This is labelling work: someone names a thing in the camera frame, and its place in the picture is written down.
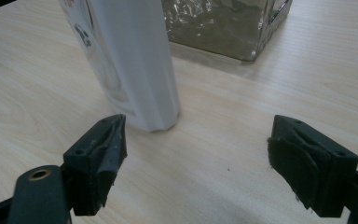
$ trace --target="table surface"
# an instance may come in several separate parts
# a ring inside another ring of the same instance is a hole
[[[358,1],[297,1],[255,63],[172,47],[182,112],[167,132],[127,127],[107,206],[75,223],[346,223],[319,218],[271,169],[276,114],[358,154]],[[29,169],[62,164],[114,114],[58,1],[0,8],[0,202]]]

